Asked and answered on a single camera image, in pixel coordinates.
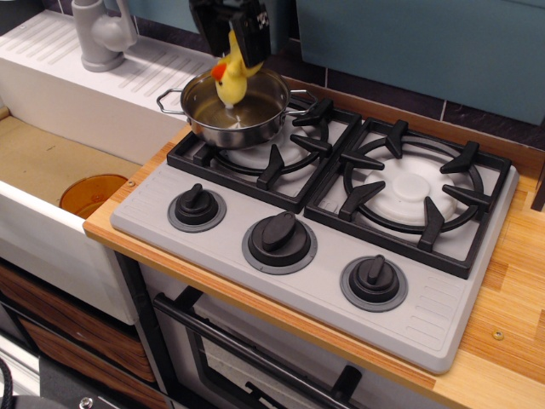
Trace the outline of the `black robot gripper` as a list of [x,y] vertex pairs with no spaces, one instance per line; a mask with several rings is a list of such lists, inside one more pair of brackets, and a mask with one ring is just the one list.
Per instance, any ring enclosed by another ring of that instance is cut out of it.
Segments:
[[264,3],[196,0],[190,1],[189,7],[213,56],[224,56],[230,49],[230,21],[246,67],[257,66],[271,55],[270,21]]

